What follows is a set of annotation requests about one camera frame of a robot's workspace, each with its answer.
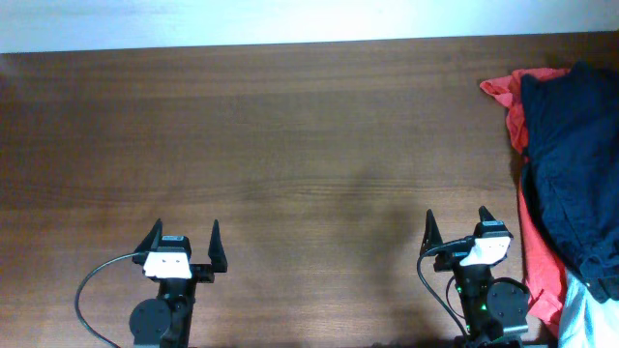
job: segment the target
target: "pile of clothes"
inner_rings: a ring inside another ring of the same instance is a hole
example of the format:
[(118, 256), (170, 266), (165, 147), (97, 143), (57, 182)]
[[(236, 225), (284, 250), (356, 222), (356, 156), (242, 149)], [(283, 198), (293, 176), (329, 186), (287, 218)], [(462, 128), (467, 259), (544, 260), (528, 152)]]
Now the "pile of clothes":
[(619, 342), (619, 73), (584, 63), (484, 81), (509, 108), (529, 313), (560, 347)]

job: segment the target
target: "red cloth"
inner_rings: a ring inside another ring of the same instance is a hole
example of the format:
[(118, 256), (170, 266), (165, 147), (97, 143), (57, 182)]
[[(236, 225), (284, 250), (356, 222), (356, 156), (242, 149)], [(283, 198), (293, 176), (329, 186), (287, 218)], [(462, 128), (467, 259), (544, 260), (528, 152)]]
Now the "red cloth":
[[(517, 70), (511, 75), (493, 78), (482, 82), (480, 87), (493, 96), (503, 106), (509, 108), (506, 118), (512, 146), (522, 154), (529, 144), (524, 109), (520, 100), (520, 80), (526, 74), (532, 74), (541, 81), (550, 80), (566, 74), (569, 70), (531, 69)], [(529, 313), (540, 318), (548, 329), (558, 336), (559, 320), (563, 302), (568, 290), (565, 265), (559, 257), (545, 244), (526, 207), (522, 186), (518, 185), (518, 214), (524, 249), (524, 283), (531, 291)]]

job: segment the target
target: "cloth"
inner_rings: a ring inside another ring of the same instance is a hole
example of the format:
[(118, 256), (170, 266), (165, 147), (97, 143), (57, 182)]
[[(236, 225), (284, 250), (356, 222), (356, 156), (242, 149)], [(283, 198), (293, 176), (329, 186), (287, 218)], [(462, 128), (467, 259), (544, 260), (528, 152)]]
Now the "cloth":
[(568, 293), (559, 326), (559, 347), (616, 347), (619, 342), (617, 328), (619, 303), (598, 303), (587, 287), (568, 272)]
[[(619, 74), (577, 63), (546, 82), (525, 75), (521, 100), (529, 211), (576, 276), (619, 276)], [(619, 299), (619, 287), (603, 290)]]
[[(569, 70), (529, 69), (517, 70), (509, 76), (482, 82), (480, 88), (508, 108), (506, 126), (512, 146), (522, 154), (529, 144), (524, 109), (520, 99), (520, 80), (532, 74), (540, 80), (549, 80), (565, 75)], [(531, 292), (529, 313), (542, 320), (556, 337), (565, 295), (568, 289), (565, 266), (561, 259), (547, 246), (534, 224), (524, 196), (522, 184), (518, 185), (518, 215), (522, 248), (524, 249), (524, 283)]]

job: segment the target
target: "navy blue cloth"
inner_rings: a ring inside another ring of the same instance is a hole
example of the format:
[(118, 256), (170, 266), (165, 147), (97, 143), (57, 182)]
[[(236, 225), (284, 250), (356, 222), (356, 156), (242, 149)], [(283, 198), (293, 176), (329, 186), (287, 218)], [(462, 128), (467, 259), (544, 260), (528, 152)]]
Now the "navy blue cloth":
[(566, 266), (619, 299), (619, 74), (577, 63), (565, 76), (526, 75), (521, 85), (532, 216)]

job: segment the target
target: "white label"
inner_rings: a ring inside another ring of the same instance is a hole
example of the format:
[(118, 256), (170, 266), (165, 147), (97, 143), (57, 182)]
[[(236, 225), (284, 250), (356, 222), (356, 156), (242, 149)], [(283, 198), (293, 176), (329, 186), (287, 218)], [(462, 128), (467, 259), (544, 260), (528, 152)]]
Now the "white label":
[(183, 236), (163, 236), (162, 241), (182, 241), (185, 237)]

